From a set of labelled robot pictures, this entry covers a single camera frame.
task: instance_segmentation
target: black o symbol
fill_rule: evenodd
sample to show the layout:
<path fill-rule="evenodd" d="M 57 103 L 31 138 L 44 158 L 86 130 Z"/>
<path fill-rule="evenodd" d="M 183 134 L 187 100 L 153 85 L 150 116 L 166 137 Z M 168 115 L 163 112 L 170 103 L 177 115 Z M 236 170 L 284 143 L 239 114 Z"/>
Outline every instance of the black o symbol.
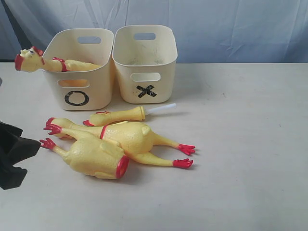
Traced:
<path fill-rule="evenodd" d="M 81 94 L 83 94 L 83 96 L 85 97 L 84 102 L 82 102 L 82 103 L 72 103 L 72 102 L 70 102 L 69 97 L 70 97 L 72 94 L 74 94 L 74 93 L 81 93 Z M 72 105 L 72 106 L 83 106 L 83 105 L 86 105 L 86 104 L 89 102 L 89 97 L 88 97 L 88 95 L 87 95 L 86 93 L 82 92 L 82 91 L 79 91 L 79 90 L 70 91 L 69 93 L 67 93 L 67 94 L 65 95 L 65 98 L 64 98 L 64 99 L 65 99 L 65 102 L 67 102 L 69 105 Z"/>

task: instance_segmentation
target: black x symbol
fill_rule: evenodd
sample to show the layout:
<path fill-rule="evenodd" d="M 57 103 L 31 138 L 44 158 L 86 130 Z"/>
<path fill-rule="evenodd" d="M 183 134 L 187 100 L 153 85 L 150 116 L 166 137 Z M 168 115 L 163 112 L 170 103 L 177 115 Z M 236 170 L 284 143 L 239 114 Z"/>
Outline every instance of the black x symbol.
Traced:
<path fill-rule="evenodd" d="M 141 86 L 137 86 L 136 88 L 138 90 L 142 90 L 142 92 L 138 95 L 139 98 L 141 98 L 142 96 L 145 96 L 145 94 L 148 94 L 152 97 L 156 96 L 156 93 L 151 91 L 154 88 L 152 85 L 147 86 L 147 88 L 143 88 Z"/>

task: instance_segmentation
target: white table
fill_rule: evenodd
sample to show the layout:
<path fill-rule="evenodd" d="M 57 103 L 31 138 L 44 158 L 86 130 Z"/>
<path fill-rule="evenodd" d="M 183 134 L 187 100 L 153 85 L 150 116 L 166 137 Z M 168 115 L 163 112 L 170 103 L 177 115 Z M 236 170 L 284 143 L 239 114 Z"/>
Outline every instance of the white table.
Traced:
<path fill-rule="evenodd" d="M 93 113 L 62 110 L 40 71 L 3 63 L 0 76 L 0 121 L 22 128 L 23 137 L 51 137 L 43 130 L 50 117 L 81 124 Z M 17 164 L 28 170 L 21 187 L 0 189 L 0 229 L 308 230 L 308 65 L 178 64 L 167 103 L 177 108 L 145 122 L 197 147 L 191 169 L 131 162 L 120 181 L 97 180 L 41 148 Z M 106 109 L 135 106 L 115 91 Z M 167 147 L 153 153 L 186 158 Z"/>

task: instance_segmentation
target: plastic bin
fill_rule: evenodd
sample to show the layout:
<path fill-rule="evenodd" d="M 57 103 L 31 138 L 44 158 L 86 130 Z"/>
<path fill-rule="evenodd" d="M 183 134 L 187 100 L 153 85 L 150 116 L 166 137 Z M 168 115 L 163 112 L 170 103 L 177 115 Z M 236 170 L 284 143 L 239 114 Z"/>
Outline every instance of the plastic bin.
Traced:
<path fill-rule="evenodd" d="M 101 65 L 80 72 L 43 71 L 59 105 L 65 110 L 96 110 L 107 106 L 112 97 L 114 35 L 107 29 L 69 29 L 52 39 L 43 58 L 74 59 Z"/>
<path fill-rule="evenodd" d="M 170 98 L 178 57 L 170 28 L 125 26 L 116 32 L 112 57 L 126 102 L 161 103 Z"/>

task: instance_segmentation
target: red beak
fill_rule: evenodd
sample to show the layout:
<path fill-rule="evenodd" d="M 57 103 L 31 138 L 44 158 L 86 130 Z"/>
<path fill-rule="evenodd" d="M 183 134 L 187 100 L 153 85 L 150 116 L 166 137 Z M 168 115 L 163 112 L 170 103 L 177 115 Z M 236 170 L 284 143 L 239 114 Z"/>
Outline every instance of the red beak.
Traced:
<path fill-rule="evenodd" d="M 16 71 L 21 71 L 21 64 L 23 64 L 24 58 L 20 54 L 16 55 L 15 58 L 15 69 Z"/>
<path fill-rule="evenodd" d="M 88 127 L 94 127 L 94 125 L 90 123 L 88 120 L 83 121 L 83 125 L 88 126 Z"/>

